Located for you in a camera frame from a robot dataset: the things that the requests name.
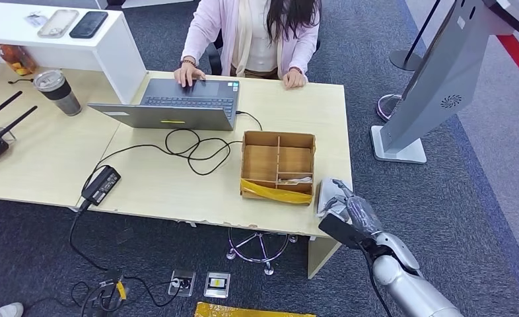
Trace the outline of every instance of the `phone case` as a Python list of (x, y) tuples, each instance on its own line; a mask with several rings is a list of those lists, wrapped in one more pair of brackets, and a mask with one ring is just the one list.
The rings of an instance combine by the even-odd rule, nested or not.
[(57, 10), (38, 31), (38, 36), (41, 38), (60, 38), (78, 16), (77, 10)]
[(108, 17), (104, 11), (89, 11), (69, 33), (72, 38), (92, 38)]

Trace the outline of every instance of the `travel mug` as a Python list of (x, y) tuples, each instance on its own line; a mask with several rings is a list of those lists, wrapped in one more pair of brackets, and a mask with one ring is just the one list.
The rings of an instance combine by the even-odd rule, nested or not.
[(34, 86), (68, 116), (81, 112), (81, 105), (60, 70), (52, 69), (38, 74), (34, 78)]

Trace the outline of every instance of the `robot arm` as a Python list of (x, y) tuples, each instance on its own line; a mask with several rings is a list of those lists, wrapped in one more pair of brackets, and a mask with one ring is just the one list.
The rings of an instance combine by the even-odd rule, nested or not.
[(388, 251), (388, 254), (376, 256), (372, 263), (374, 278), (406, 315), (462, 317), (458, 309), (423, 277), (419, 263), (398, 237), (378, 233), (376, 245), (389, 248), (392, 254)]
[(330, 199), (324, 210), (341, 203), (348, 219), (327, 213), (319, 228), (342, 244), (362, 249), (372, 277), (410, 317), (463, 317), (458, 309), (423, 276), (409, 248), (393, 234), (383, 232), (370, 204), (355, 196), (339, 180), (333, 183), (344, 196)]

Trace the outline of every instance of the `laptop keyboard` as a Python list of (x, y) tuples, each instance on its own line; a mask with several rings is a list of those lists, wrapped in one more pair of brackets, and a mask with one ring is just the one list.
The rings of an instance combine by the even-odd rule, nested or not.
[(153, 97), (149, 96), (142, 103), (145, 106), (173, 106), (191, 108), (222, 108), (226, 117), (232, 119), (232, 98), (198, 98), (198, 97)]

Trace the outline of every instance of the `floor socket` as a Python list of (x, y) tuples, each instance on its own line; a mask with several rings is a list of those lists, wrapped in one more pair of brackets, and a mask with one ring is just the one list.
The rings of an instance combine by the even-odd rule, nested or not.
[(225, 299), (228, 297), (228, 287), (230, 286), (230, 274), (221, 272), (207, 273), (205, 282), (205, 297), (215, 297)]
[(195, 272), (191, 271), (183, 271), (181, 269), (175, 269), (172, 272), (172, 278), (180, 280), (180, 290), (178, 290), (178, 286), (175, 283), (171, 283), (168, 287), (168, 294), (175, 295), (178, 292), (178, 296), (181, 297), (190, 297), (193, 294), (193, 284), (195, 283)]

